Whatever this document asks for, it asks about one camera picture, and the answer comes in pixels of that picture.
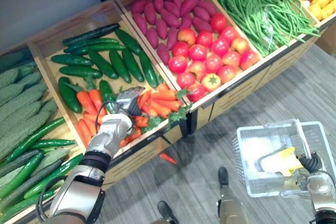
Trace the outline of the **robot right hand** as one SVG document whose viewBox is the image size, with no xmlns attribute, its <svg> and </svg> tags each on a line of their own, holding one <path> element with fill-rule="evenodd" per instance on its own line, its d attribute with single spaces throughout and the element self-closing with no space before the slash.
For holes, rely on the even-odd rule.
<svg viewBox="0 0 336 224">
<path fill-rule="evenodd" d="M 289 167 L 283 172 L 284 190 L 302 190 L 309 189 L 309 183 L 312 180 L 322 177 L 322 173 L 326 171 L 325 165 L 316 152 L 311 153 L 311 158 L 304 155 L 289 155 Z"/>
</svg>

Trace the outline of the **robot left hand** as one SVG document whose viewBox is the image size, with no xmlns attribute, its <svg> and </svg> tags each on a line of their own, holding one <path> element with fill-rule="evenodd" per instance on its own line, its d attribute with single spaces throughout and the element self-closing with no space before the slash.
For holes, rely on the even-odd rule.
<svg viewBox="0 0 336 224">
<path fill-rule="evenodd" d="M 114 113 L 124 113 L 129 116 L 141 116 L 138 99 L 144 87 L 136 86 L 120 92 L 113 102 Z"/>
</svg>

